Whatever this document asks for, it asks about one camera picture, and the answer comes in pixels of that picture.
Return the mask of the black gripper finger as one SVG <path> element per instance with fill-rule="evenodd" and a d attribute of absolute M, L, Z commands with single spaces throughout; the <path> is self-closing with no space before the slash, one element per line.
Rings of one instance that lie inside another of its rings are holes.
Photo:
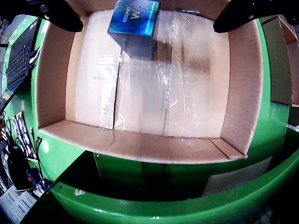
<path fill-rule="evenodd" d="M 281 14 L 288 24 L 299 24 L 297 0 L 231 0 L 214 21 L 217 33 L 233 31 L 244 24 L 266 16 Z"/>
<path fill-rule="evenodd" d="M 26 0 L 25 13 L 46 19 L 70 32 L 81 32 L 83 22 L 65 0 Z"/>

